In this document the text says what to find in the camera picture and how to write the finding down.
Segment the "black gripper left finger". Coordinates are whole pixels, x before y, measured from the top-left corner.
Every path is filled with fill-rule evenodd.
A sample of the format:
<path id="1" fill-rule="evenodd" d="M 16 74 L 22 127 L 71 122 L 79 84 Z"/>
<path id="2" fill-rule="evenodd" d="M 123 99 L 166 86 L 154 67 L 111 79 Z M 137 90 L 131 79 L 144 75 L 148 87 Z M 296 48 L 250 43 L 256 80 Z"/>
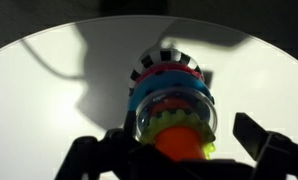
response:
<path id="1" fill-rule="evenodd" d="M 133 153 L 142 145 L 134 138 L 136 112 L 128 111 L 122 128 L 109 129 L 101 140 L 94 136 L 75 139 L 55 180 L 99 180 L 113 171 L 120 180 L 149 180 L 149 174 Z"/>

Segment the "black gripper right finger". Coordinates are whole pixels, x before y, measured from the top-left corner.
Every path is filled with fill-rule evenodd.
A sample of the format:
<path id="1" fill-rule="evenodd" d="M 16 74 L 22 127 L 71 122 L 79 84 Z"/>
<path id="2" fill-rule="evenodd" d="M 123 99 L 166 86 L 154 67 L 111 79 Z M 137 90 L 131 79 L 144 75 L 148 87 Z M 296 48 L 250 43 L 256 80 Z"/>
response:
<path id="1" fill-rule="evenodd" d="M 298 179 L 298 144 L 290 138 L 265 130 L 242 112 L 235 115 L 233 135 L 256 161 L 250 180 Z"/>

